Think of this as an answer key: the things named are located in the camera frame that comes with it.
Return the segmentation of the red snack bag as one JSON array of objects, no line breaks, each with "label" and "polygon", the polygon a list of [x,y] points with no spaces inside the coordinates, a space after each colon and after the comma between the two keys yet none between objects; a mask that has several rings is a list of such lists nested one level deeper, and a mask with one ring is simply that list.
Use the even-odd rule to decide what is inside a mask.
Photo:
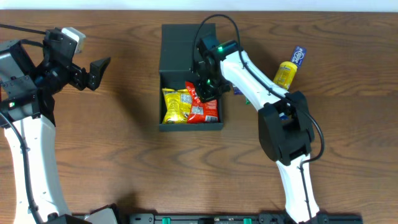
[{"label": "red snack bag", "polygon": [[219,121],[218,101],[212,100],[206,103],[202,103],[196,93],[193,83],[185,82],[185,87],[192,97],[192,106],[190,109],[189,117],[187,119],[187,123],[217,123]]}]

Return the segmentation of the yellow snack bag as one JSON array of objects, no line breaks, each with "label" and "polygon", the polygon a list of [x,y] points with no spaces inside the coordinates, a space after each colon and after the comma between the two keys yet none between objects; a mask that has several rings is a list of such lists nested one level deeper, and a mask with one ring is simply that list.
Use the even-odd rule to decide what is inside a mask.
[{"label": "yellow snack bag", "polygon": [[163,88],[162,93],[165,100],[167,112],[163,124],[184,124],[190,116],[192,97],[187,89],[174,90]]}]

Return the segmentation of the black box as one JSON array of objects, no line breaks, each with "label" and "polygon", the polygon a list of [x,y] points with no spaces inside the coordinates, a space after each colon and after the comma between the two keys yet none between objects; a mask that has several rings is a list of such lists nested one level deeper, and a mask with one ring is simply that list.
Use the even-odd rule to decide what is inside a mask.
[{"label": "black box", "polygon": [[[195,82],[198,75],[191,72],[192,43],[198,24],[163,24],[159,62],[159,88],[180,90],[186,82]],[[159,92],[159,130],[171,131],[220,131],[223,129],[222,101],[218,100],[217,123],[164,124],[167,112],[163,93]]]}]

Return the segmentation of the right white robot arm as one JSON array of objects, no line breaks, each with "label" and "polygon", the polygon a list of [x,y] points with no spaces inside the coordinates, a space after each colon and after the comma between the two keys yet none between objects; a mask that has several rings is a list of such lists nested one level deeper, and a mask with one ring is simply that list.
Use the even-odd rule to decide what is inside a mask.
[{"label": "right white robot arm", "polygon": [[277,86],[248,57],[236,40],[219,43],[214,35],[194,38],[195,89],[201,102],[218,99],[234,84],[258,115],[259,142],[276,162],[285,192],[285,211],[295,223],[308,223],[319,207],[313,196],[308,160],[314,140],[313,118],[305,97]]}]

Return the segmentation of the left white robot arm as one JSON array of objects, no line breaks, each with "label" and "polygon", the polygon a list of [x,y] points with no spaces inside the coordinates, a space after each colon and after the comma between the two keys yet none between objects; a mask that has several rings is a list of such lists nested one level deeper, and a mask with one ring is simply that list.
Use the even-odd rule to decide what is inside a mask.
[{"label": "left white robot arm", "polygon": [[55,158],[54,95],[64,86],[96,90],[110,63],[103,58],[89,69],[73,63],[85,35],[72,27],[45,30],[35,65],[25,50],[27,39],[1,44],[1,127],[8,141],[16,183],[16,223],[119,223],[114,204],[74,215],[64,199]]}]

